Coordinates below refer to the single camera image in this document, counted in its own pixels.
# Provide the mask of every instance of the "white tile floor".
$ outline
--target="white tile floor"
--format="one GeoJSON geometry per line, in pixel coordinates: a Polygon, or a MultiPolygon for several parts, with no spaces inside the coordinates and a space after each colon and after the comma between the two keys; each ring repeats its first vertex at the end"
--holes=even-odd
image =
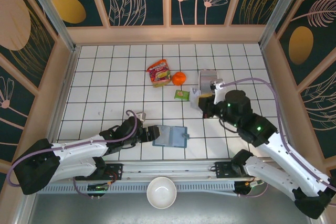
{"type": "MultiPolygon", "coordinates": [[[[163,124],[188,127],[187,148],[138,144],[135,148],[109,155],[109,160],[199,159],[233,157],[242,148],[255,155],[266,154],[224,130],[217,119],[202,119],[190,102],[175,100],[177,89],[189,91],[198,84],[198,70],[215,69],[220,78],[231,82],[246,77],[269,81],[257,44],[127,45],[82,47],[70,95],[60,126],[59,142],[88,138],[114,125],[120,125],[128,109],[144,111],[144,126],[163,124]],[[187,81],[181,87],[172,83],[153,88],[148,66],[165,58],[172,74],[182,71],[187,81]]],[[[263,84],[245,82],[241,89],[275,126],[275,102],[263,84]]]]}

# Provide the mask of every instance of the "wall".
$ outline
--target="wall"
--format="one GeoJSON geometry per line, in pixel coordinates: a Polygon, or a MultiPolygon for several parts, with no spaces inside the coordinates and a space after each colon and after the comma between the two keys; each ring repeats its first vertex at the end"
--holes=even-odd
{"type": "Polygon", "coordinates": [[[51,0],[76,43],[259,40],[278,0],[51,0]]]}
{"type": "Polygon", "coordinates": [[[336,167],[335,1],[293,1],[265,48],[292,144],[329,175],[336,167]]]}
{"type": "Polygon", "coordinates": [[[0,5],[0,216],[7,223],[22,191],[7,185],[6,173],[46,136],[70,52],[34,0],[0,5]]]}

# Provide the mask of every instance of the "green small package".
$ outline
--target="green small package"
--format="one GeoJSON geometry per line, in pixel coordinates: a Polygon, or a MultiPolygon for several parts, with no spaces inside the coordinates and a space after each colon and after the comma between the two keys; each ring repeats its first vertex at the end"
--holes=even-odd
{"type": "Polygon", "coordinates": [[[189,101],[189,92],[183,90],[177,90],[175,92],[175,99],[182,99],[189,101]]]}

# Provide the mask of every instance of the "chip bag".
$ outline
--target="chip bag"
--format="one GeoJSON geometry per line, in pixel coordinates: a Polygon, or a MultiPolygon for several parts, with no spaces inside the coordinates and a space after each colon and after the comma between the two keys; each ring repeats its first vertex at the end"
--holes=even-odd
{"type": "Polygon", "coordinates": [[[153,83],[153,87],[162,87],[171,81],[170,70],[166,60],[159,60],[151,65],[147,72],[153,83]]]}

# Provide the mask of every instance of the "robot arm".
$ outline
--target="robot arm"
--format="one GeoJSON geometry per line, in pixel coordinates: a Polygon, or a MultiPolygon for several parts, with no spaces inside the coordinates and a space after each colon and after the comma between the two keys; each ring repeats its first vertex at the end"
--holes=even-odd
{"type": "Polygon", "coordinates": [[[232,90],[224,96],[223,92],[215,90],[215,94],[199,99],[203,118],[217,116],[223,127],[224,122],[236,127],[244,141],[269,154],[285,172],[262,163],[245,150],[236,154],[232,160],[233,166],[241,173],[259,177],[276,187],[294,200],[304,214],[317,219],[336,193],[331,189],[336,185],[336,178],[329,178],[309,164],[290,145],[285,146],[276,127],[266,118],[253,113],[244,91],[232,90]]]}
{"type": "Polygon", "coordinates": [[[34,152],[48,149],[50,152],[26,158],[16,165],[14,172],[25,195],[36,193],[50,182],[64,178],[84,176],[87,180],[97,180],[106,169],[102,156],[119,152],[125,146],[132,147],[137,143],[153,141],[159,136],[157,126],[143,128],[142,122],[131,116],[121,126],[112,127],[85,140],[50,144],[47,139],[41,139],[17,160],[34,152]]]}

